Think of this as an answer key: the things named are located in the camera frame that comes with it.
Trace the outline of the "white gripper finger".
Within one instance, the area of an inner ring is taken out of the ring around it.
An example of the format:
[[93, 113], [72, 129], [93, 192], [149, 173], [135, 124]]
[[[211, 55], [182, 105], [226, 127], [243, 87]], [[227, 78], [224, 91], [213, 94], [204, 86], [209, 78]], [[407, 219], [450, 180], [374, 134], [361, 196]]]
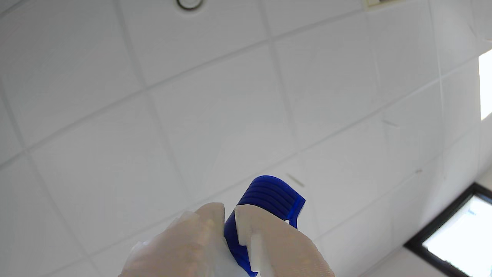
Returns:
[[237, 206], [235, 219], [251, 271], [262, 277], [334, 277], [313, 241], [286, 221], [254, 205]]
[[121, 277], [246, 277], [224, 238], [223, 203], [184, 212], [163, 232], [137, 243]]

